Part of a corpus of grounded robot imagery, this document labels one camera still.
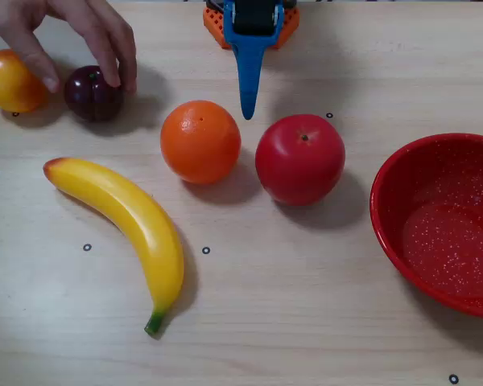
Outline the bare human hand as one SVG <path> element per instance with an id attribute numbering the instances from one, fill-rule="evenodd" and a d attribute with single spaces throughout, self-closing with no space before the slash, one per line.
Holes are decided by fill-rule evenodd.
<path id="1" fill-rule="evenodd" d="M 50 92 L 59 89 L 60 78 L 35 36 L 47 16 L 65 21 L 85 41 L 110 86 L 136 91 L 134 32 L 107 1 L 0 1 L 0 37 Z"/>

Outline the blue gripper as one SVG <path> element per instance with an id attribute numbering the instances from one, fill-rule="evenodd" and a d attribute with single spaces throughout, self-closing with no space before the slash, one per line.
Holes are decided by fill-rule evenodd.
<path id="1" fill-rule="evenodd" d="M 273 46 L 283 27 L 282 1 L 224 1 L 224 37 L 233 46 L 242 115 L 250 120 L 255 111 L 265 53 Z"/>

